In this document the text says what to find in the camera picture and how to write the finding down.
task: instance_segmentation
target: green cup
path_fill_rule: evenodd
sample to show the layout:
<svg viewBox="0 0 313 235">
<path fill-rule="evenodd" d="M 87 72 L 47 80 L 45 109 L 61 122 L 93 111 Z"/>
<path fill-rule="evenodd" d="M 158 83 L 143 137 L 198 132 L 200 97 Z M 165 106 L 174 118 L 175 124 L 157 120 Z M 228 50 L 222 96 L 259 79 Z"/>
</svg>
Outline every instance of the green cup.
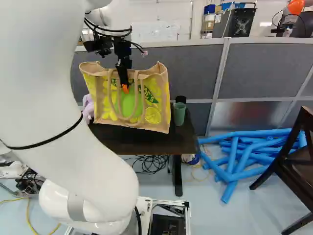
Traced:
<svg viewBox="0 0 313 235">
<path fill-rule="evenodd" d="M 185 120 L 186 104 L 174 103 L 174 122 L 176 126 L 182 126 Z"/>
</svg>

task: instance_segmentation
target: orange object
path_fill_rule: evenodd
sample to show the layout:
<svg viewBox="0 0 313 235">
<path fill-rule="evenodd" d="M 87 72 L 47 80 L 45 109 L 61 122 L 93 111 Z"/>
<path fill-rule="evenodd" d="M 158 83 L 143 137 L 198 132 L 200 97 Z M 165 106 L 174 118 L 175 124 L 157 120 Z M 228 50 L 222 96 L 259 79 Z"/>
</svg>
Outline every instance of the orange object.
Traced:
<svg viewBox="0 0 313 235">
<path fill-rule="evenodd" d="M 124 91 L 124 93 L 125 94 L 128 94 L 129 93 L 129 89 L 128 89 L 128 87 L 127 87 L 127 85 L 122 85 L 122 88 L 123 88 L 123 91 Z"/>
<path fill-rule="evenodd" d="M 290 14 L 300 15 L 304 6 L 305 0 L 292 0 L 287 8 L 290 11 Z"/>
</svg>

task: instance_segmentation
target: yellow tote bag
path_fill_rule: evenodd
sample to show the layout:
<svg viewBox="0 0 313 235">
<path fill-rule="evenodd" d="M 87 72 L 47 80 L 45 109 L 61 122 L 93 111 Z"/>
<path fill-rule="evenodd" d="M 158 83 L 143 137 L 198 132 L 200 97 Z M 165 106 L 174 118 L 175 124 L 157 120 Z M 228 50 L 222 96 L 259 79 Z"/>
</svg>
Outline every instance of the yellow tote bag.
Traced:
<svg viewBox="0 0 313 235">
<path fill-rule="evenodd" d="M 94 102 L 94 123 L 168 133 L 171 121 L 167 68 L 157 62 L 148 70 L 128 70 L 129 93 L 116 69 L 99 61 L 79 65 Z"/>
</svg>

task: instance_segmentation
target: dark table top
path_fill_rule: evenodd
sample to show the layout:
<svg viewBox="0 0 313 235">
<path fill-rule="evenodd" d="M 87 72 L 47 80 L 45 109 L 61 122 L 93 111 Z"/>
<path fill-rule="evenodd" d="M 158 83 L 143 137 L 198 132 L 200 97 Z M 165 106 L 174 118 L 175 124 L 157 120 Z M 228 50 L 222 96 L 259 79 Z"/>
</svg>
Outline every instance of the dark table top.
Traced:
<svg viewBox="0 0 313 235">
<path fill-rule="evenodd" d="M 194 154 L 199 150 L 189 110 L 183 126 L 174 124 L 173 112 L 168 134 L 123 126 L 90 124 L 90 130 L 116 154 Z"/>
</svg>

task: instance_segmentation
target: purple cloth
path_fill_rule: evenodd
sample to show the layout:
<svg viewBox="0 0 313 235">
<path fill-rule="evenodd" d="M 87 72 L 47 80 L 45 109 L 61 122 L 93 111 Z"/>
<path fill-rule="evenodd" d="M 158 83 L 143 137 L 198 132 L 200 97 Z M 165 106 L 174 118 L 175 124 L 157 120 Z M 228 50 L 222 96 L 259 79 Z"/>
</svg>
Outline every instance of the purple cloth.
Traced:
<svg viewBox="0 0 313 235">
<path fill-rule="evenodd" d="M 94 117 L 94 104 L 90 94 L 83 97 L 83 117 L 87 124 Z"/>
</svg>

